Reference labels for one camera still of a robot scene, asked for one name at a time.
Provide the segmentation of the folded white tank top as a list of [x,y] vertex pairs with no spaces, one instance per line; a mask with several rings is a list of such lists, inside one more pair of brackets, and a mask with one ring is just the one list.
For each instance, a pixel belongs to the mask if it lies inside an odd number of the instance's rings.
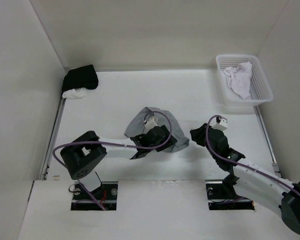
[[87,95],[86,88],[73,88],[62,93],[63,99],[82,99]]

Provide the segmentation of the grey tank top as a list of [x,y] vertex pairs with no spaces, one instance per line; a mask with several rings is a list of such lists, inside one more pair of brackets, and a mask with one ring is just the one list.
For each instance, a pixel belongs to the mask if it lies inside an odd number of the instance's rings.
[[155,122],[158,124],[158,126],[164,125],[169,130],[170,126],[168,120],[163,115],[159,113],[154,113],[154,111],[164,113],[169,118],[172,126],[172,137],[174,137],[177,140],[177,142],[174,145],[164,149],[163,152],[172,154],[187,148],[190,144],[190,140],[185,136],[175,116],[170,111],[162,110],[157,107],[143,108],[128,124],[124,135],[128,138],[131,138],[143,134],[146,124],[145,121],[151,118],[152,116],[155,117]]

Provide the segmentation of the white tank top in basket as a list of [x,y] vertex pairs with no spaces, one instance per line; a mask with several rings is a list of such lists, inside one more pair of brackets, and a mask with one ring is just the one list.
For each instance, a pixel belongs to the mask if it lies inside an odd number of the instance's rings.
[[228,87],[243,100],[250,97],[252,66],[250,62],[242,62],[223,70]]

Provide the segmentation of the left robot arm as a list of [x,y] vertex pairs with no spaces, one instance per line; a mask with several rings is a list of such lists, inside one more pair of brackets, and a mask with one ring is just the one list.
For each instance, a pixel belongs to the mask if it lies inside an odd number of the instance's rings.
[[154,126],[144,133],[125,139],[100,138],[93,130],[87,131],[60,151],[61,158],[72,180],[83,183],[90,199],[102,195],[102,184],[95,167],[104,158],[141,159],[155,150],[164,151],[177,143],[165,126]]

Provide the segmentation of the white plastic basket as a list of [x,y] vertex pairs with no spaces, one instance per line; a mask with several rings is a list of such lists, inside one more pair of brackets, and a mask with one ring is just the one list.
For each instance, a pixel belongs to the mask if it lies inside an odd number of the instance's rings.
[[[231,107],[258,106],[264,102],[270,102],[274,96],[265,76],[259,59],[254,55],[247,54],[221,54],[216,58],[217,71],[219,73],[220,92],[223,102]],[[227,84],[227,76],[223,70],[228,67],[237,67],[240,63],[250,62],[252,64],[252,77],[250,80],[250,96],[241,99]]]

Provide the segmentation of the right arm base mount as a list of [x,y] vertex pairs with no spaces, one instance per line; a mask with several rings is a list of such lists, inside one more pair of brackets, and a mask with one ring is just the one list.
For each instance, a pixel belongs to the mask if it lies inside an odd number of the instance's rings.
[[252,200],[236,194],[231,186],[221,180],[209,180],[205,183],[208,208],[211,211],[255,210]]

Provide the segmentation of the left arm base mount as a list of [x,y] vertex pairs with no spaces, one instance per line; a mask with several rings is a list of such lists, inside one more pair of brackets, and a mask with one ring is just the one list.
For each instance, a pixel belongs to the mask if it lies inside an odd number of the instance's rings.
[[95,197],[99,204],[95,203],[91,196],[75,182],[70,185],[68,192],[72,194],[72,211],[115,211],[117,209],[118,182],[103,182],[95,191],[90,194]]

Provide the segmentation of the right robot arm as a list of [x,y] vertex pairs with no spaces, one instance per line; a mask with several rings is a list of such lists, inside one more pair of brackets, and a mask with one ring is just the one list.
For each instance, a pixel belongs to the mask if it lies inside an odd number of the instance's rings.
[[190,131],[191,139],[205,147],[220,169],[228,175],[222,192],[228,198],[236,195],[250,199],[275,213],[294,233],[300,235],[300,181],[278,177],[231,148],[224,132],[204,123]]

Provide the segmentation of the folded black tank top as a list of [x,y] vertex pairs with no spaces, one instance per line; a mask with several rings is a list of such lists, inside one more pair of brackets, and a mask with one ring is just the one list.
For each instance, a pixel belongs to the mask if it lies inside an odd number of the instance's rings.
[[90,64],[69,70],[63,79],[61,91],[64,93],[72,89],[81,88],[94,90],[98,85],[99,79],[95,68]]

